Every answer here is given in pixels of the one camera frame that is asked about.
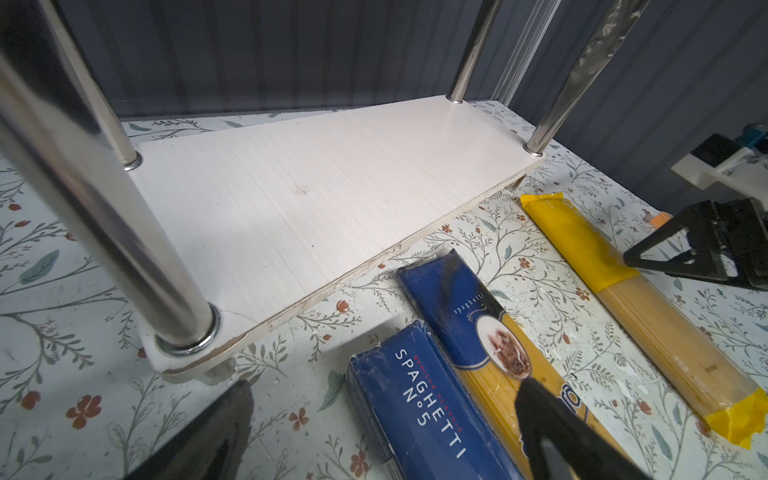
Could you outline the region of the blue yellow spaghetti bag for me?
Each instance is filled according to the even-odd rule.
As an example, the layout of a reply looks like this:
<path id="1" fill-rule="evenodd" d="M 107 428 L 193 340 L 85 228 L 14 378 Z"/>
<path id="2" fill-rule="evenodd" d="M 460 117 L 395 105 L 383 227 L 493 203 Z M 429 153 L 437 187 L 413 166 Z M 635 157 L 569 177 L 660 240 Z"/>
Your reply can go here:
<path id="1" fill-rule="evenodd" d="M 526 479 L 532 477 L 515 400 L 539 382 L 612 447 L 622 447 L 454 250 L 401 267 L 396 276 L 463 386 Z"/>

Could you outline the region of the yellow Pastatime bag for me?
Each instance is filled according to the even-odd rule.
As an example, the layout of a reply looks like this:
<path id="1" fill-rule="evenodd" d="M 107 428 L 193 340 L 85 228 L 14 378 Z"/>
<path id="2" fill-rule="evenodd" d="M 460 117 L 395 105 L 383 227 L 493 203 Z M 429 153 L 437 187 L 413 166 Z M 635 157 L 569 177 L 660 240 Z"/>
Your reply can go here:
<path id="1" fill-rule="evenodd" d="M 711 430 L 748 449 L 767 394 L 676 309 L 562 194 L 523 195 L 523 209 Z"/>

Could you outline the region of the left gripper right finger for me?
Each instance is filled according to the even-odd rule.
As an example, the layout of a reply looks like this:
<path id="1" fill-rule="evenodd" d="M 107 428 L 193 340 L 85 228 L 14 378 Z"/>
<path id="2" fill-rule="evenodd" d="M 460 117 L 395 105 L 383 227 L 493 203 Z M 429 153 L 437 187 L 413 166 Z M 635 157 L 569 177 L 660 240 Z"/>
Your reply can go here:
<path id="1" fill-rule="evenodd" d="M 532 378 L 515 409 L 535 479 L 645 479 L 647 475 Z"/>

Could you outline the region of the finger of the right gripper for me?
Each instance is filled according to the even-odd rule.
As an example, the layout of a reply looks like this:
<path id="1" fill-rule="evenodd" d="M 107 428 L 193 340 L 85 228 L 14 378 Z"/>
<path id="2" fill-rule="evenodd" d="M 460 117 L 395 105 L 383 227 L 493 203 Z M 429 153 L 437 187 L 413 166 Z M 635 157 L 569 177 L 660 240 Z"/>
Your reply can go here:
<path id="1" fill-rule="evenodd" d="M 678 233 L 688 249 L 667 260 L 644 256 Z M 758 201 L 690 205 L 623 253 L 629 267 L 726 286 L 758 288 Z"/>

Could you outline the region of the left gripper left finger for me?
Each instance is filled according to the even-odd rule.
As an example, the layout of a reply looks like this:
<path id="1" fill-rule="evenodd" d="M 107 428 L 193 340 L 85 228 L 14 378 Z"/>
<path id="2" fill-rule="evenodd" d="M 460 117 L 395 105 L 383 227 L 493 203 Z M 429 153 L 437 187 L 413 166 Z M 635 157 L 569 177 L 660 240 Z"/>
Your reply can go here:
<path id="1" fill-rule="evenodd" d="M 248 445 L 254 401 L 250 385 L 238 381 L 130 479 L 234 479 Z"/>

